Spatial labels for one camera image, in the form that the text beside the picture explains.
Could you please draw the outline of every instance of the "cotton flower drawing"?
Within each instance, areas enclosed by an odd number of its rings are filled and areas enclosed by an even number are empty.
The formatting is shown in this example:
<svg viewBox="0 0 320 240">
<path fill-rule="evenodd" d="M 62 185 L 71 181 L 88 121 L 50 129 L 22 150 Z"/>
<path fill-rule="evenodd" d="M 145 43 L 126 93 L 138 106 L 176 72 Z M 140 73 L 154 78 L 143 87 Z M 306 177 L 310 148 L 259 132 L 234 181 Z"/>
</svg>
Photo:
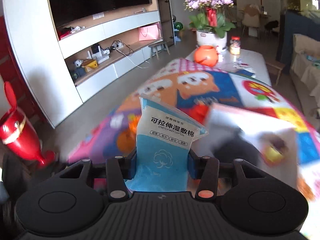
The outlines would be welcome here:
<svg viewBox="0 0 320 240">
<path fill-rule="evenodd" d="M 172 155 L 165 151 L 165 150 L 160 150 L 155 153 L 155 156 L 153 157 L 153 162 L 157 164 L 157 168 L 170 168 L 173 164 L 172 162 Z"/>
</svg>

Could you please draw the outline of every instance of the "potted orchid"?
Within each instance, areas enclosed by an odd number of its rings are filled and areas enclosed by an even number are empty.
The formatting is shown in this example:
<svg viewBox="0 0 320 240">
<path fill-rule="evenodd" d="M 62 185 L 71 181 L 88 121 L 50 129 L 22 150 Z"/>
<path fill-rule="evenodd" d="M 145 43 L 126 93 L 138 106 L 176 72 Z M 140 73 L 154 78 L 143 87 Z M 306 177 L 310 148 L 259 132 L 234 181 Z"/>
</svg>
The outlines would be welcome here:
<svg viewBox="0 0 320 240">
<path fill-rule="evenodd" d="M 233 7 L 233 0 L 186 0 L 186 10 L 199 10 L 192 15 L 190 28 L 197 30 L 197 41 L 201 45 L 227 46 L 227 31 L 236 26 L 226 21 L 224 10 Z"/>
</svg>

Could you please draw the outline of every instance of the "green plant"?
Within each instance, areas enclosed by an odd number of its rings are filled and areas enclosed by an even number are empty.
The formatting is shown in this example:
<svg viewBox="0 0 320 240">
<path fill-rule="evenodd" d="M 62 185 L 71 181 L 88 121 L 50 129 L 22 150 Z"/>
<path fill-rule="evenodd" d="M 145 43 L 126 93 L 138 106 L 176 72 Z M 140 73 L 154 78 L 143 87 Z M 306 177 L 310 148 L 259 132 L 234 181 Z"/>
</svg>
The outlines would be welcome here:
<svg viewBox="0 0 320 240">
<path fill-rule="evenodd" d="M 236 26 L 226 21 L 226 18 L 222 12 L 217 13 L 217 26 L 210 26 L 209 20 L 204 11 L 200 12 L 198 15 L 189 16 L 191 23 L 189 24 L 190 28 L 196 28 L 199 31 L 212 32 L 218 35 L 219 38 L 223 38 L 227 31 L 230 31 Z"/>
</svg>

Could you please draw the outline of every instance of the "ribbed black surface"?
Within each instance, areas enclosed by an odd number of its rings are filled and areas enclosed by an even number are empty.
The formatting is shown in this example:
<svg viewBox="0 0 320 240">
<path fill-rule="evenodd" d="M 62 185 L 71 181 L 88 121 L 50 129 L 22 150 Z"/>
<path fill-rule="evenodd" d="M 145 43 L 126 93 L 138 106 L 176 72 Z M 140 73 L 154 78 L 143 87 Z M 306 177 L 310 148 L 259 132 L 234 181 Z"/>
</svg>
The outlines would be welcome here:
<svg viewBox="0 0 320 240">
<path fill-rule="evenodd" d="M 71 236 L 24 234 L 21 240 L 303 240 L 300 233 L 252 236 L 233 228 L 212 203 L 194 200 L 190 193 L 135 193 L 111 204 L 92 227 Z"/>
</svg>

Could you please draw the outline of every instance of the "wooden stool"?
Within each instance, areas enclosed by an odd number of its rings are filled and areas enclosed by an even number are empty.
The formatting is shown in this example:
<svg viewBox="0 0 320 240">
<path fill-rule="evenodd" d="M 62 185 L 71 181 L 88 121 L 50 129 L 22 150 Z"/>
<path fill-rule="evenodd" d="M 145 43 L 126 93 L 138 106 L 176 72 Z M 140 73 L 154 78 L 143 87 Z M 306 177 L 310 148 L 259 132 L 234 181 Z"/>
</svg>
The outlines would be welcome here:
<svg viewBox="0 0 320 240">
<path fill-rule="evenodd" d="M 158 46 L 163 46 L 163 49 L 161 50 L 158 50 Z M 169 51 L 169 48 L 168 48 L 168 45 L 167 45 L 167 42 L 166 41 L 159 41 L 157 43 L 154 43 L 154 44 L 151 44 L 149 45 L 149 48 L 151 48 L 150 50 L 150 58 L 152 58 L 154 55 L 157 55 L 157 59 L 159 59 L 159 54 L 158 52 L 161 52 L 163 50 L 166 50 L 168 52 L 168 54 L 170 55 L 170 51 Z"/>
<path fill-rule="evenodd" d="M 279 61 L 275 60 L 275 61 L 272 61 L 272 62 L 270 62 L 270 61 L 266 62 L 266 65 L 268 65 L 270 67 L 273 67 L 273 68 L 276 68 L 278 70 L 278 76 L 277 76 L 277 80 L 276 80 L 276 85 L 278 85 L 279 78 L 281 76 L 282 70 L 285 67 L 285 64 L 282 64 Z"/>
</svg>

